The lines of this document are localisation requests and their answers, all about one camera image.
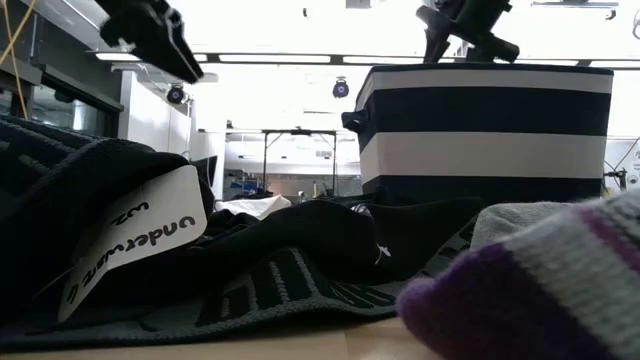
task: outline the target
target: white fabric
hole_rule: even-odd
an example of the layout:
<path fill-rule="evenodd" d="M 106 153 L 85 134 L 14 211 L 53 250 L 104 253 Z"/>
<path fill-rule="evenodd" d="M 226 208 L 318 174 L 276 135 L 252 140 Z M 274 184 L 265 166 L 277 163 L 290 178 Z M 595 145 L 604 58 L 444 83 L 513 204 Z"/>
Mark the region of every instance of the white fabric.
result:
<path fill-rule="evenodd" d="M 225 202 L 220 201 L 216 203 L 216 210 L 227 209 L 233 214 L 246 213 L 263 220 L 272 212 L 289 206 L 291 206 L 291 201 L 285 199 L 282 195 L 276 195 L 259 200 L 243 199 Z"/>

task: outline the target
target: clothing tag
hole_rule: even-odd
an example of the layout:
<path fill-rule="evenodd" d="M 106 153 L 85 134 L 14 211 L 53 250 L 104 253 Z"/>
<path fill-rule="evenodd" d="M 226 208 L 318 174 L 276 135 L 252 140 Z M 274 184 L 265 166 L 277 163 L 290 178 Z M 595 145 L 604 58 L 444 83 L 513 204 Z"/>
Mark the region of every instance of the clothing tag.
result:
<path fill-rule="evenodd" d="M 58 321 L 73 313 L 107 271 L 191 242 L 207 226 L 192 165 L 148 181 L 105 214 L 97 224 L 97 239 L 65 284 Z"/>

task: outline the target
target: ceiling camera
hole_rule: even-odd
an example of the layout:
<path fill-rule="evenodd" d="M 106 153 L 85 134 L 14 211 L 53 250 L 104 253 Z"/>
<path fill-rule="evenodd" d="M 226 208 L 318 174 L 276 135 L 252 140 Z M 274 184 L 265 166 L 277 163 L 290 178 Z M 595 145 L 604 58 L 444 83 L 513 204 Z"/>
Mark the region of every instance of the ceiling camera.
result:
<path fill-rule="evenodd" d="M 189 95 L 184 92 L 182 84 L 173 84 L 167 93 L 167 101 L 172 104 L 181 105 L 189 100 Z"/>
<path fill-rule="evenodd" d="M 343 98 L 349 95 L 349 85 L 347 85 L 347 79 L 339 77 L 336 79 L 336 84 L 333 86 L 333 97 Z"/>

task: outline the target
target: wooden table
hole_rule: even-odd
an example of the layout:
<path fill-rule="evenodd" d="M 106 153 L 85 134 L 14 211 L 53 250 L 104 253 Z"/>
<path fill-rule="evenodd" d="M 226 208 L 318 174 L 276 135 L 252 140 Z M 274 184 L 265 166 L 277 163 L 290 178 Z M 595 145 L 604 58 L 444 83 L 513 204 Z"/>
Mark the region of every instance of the wooden table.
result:
<path fill-rule="evenodd" d="M 0 354 L 2 360 L 441 360 L 389 319 L 341 330 L 254 336 L 195 345 Z"/>

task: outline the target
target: black and white striped box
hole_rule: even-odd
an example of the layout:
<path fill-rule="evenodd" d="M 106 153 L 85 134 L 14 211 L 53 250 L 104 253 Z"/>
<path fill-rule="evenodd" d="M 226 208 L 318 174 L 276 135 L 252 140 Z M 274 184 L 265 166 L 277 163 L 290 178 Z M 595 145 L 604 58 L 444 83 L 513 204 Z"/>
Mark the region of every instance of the black and white striped box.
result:
<path fill-rule="evenodd" d="M 372 68 L 343 114 L 365 193 L 487 203 L 598 196 L 613 71 L 526 64 Z"/>

